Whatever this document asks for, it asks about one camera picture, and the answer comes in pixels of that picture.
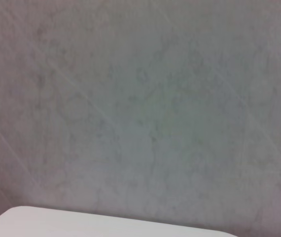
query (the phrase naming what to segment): gray wall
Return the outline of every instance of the gray wall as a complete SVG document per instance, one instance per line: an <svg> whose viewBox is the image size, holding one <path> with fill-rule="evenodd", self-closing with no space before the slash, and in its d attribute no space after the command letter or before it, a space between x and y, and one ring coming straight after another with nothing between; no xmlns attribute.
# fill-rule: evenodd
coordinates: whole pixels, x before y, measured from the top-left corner
<svg viewBox="0 0 281 237"><path fill-rule="evenodd" d="M0 0L18 205L281 237L281 1Z"/></svg>

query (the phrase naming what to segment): white surface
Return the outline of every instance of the white surface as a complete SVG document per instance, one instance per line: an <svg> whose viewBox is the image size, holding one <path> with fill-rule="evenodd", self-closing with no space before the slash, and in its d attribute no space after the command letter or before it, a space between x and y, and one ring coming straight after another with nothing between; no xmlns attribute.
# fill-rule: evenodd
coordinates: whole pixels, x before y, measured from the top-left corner
<svg viewBox="0 0 281 237"><path fill-rule="evenodd" d="M0 216L0 237L232 237L218 231L36 207Z"/></svg>

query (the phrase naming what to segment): marble wall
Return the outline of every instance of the marble wall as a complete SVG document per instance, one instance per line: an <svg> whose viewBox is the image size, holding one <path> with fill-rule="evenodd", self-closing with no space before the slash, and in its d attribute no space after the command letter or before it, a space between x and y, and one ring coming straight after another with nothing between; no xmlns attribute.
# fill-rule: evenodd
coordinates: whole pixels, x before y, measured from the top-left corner
<svg viewBox="0 0 281 237"><path fill-rule="evenodd" d="M281 237L281 1L0 0L0 214Z"/></svg>

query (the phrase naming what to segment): white tabletop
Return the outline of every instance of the white tabletop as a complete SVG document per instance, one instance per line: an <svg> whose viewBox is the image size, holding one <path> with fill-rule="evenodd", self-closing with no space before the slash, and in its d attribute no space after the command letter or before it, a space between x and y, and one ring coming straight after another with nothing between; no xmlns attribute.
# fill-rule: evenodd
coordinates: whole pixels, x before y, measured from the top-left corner
<svg viewBox="0 0 281 237"><path fill-rule="evenodd" d="M36 207L0 216L0 237L232 237L218 231Z"/></svg>

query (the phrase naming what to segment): white object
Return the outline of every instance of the white object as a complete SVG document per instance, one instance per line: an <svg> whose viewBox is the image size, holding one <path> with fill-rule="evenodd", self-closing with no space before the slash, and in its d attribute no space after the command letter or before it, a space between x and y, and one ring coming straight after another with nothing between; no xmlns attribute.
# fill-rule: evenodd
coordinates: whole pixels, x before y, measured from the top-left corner
<svg viewBox="0 0 281 237"><path fill-rule="evenodd" d="M0 216L0 237L232 237L218 231L148 221L15 207Z"/></svg>

